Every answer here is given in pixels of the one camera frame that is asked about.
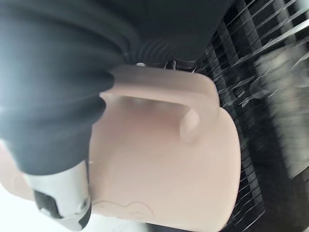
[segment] mug handle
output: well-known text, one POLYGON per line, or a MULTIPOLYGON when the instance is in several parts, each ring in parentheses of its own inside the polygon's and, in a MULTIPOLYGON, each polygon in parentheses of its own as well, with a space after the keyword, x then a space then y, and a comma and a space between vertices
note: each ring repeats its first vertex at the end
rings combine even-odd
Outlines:
POLYGON ((180 136, 192 142, 217 119, 219 95, 212 80, 176 70, 120 65, 110 70, 115 82, 105 93, 177 103, 190 110, 180 120, 180 136))

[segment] wire rack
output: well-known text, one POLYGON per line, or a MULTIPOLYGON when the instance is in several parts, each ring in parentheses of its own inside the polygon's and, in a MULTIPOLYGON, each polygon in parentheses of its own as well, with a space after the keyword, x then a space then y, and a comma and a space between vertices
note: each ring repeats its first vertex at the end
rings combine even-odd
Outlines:
MULTIPOLYGON (((286 173, 280 137, 266 101, 269 93, 261 88, 259 91, 252 89, 257 80, 272 71, 257 72, 256 61, 262 55, 279 48, 309 47, 308 15, 309 3, 306 8, 297 0, 238 0, 225 15, 203 59, 197 64, 196 72, 209 76, 216 83, 221 105, 233 117, 240 138, 239 194, 224 232, 250 230, 265 211, 277 213, 275 208, 284 209, 282 218, 290 220, 291 224, 305 226, 291 215, 295 212, 291 209, 294 195, 285 199, 293 183, 286 173), (265 165, 274 163, 273 170, 266 172, 265 165), (274 184, 280 187, 269 190, 274 184)), ((295 63, 307 59, 308 54, 300 56, 295 63)), ((303 189, 309 189, 307 172, 301 173, 303 189)))

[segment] embossed design on mug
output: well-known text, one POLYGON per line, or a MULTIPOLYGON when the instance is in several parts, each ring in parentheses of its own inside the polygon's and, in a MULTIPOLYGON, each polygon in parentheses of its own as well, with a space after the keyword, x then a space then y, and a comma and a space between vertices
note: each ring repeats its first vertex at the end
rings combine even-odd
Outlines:
POLYGON ((128 205, 121 205, 115 202, 98 201, 93 202, 93 206, 102 211, 108 217, 146 222, 155 214, 152 209, 142 202, 131 202, 128 205))

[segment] black grille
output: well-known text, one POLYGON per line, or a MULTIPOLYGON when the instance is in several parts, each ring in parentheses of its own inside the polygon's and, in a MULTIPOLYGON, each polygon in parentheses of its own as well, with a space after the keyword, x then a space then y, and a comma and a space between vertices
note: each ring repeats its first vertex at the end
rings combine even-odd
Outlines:
MULTIPOLYGON (((305 209, 294 208, 295 185, 288 177, 284 147, 269 103, 263 97, 252 97, 251 91, 253 83, 261 77, 256 61, 262 55, 279 48, 308 46, 306 14, 309 15, 309 4, 304 8, 297 0, 238 0, 225 15, 197 65, 196 72, 216 83, 221 105, 233 117, 240 137, 239 194, 224 232, 250 230, 265 211, 274 218, 287 220, 293 230, 301 231, 299 225, 308 226, 303 222, 304 217, 295 218, 295 211, 305 209)), ((300 185, 301 189, 309 189, 305 181, 300 185)))

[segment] sleeve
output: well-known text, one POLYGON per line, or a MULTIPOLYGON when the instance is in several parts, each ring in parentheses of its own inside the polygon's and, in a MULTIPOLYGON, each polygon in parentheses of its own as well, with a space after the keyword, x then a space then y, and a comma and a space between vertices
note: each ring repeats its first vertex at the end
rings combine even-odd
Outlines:
POLYGON ((21 171, 54 174, 87 159, 99 93, 113 85, 107 70, 138 44, 135 31, 92 1, 1 1, 0 138, 21 171))

